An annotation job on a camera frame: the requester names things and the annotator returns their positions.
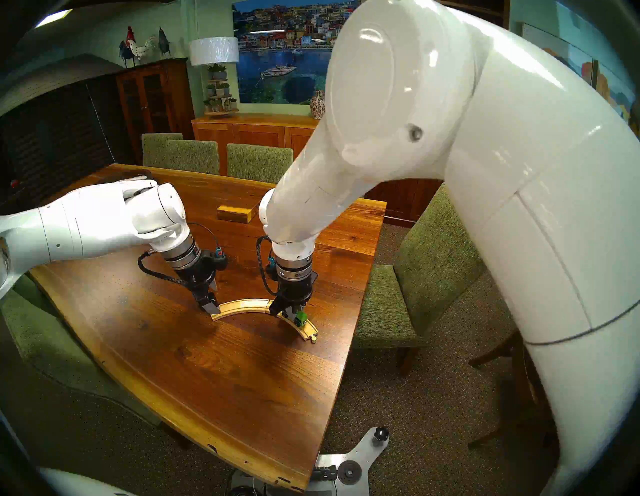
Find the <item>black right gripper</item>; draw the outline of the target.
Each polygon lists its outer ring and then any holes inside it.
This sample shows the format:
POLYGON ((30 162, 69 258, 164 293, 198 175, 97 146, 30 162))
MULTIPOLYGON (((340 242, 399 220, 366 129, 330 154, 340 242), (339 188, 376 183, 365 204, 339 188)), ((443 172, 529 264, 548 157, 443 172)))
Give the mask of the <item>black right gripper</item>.
POLYGON ((289 281, 278 275, 278 291, 273 303, 269 306, 269 313, 281 318, 289 318, 289 313, 305 313, 305 306, 311 299, 315 280, 316 273, 310 273, 296 281, 289 281))

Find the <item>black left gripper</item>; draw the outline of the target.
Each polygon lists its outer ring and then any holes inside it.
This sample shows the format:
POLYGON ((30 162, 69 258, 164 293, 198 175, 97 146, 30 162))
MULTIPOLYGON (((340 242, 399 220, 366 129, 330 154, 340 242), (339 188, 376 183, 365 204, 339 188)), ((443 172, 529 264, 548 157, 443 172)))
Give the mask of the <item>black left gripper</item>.
POLYGON ((185 281, 199 309, 209 315, 221 313, 216 299, 216 272, 226 269, 228 259, 224 251, 199 251, 196 259, 185 267, 176 269, 179 278, 185 281))

